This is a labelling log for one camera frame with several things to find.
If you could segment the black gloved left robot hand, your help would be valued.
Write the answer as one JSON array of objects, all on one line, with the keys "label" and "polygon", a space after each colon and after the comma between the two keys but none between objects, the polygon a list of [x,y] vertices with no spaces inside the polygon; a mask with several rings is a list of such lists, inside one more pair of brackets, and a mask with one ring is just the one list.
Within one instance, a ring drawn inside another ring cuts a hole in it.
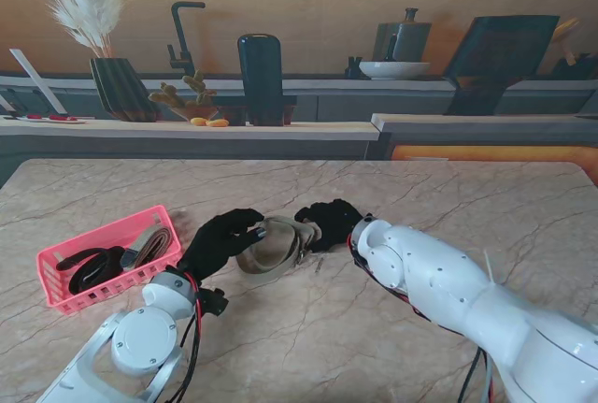
[{"label": "black gloved left robot hand", "polygon": [[197,283],[212,276],[234,257],[263,238],[257,224],[264,220],[255,209],[233,209],[202,225],[177,263],[177,269]]}]

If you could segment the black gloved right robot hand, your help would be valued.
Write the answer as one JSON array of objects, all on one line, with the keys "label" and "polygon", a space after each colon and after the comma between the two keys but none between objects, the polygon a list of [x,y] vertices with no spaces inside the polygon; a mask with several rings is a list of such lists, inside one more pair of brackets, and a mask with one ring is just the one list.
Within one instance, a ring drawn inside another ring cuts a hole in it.
[{"label": "black gloved right robot hand", "polygon": [[294,219],[298,223],[314,223],[319,228],[320,237],[308,247],[316,253],[328,252],[333,246],[345,243],[363,215],[349,202],[335,199],[303,207],[295,213]]}]

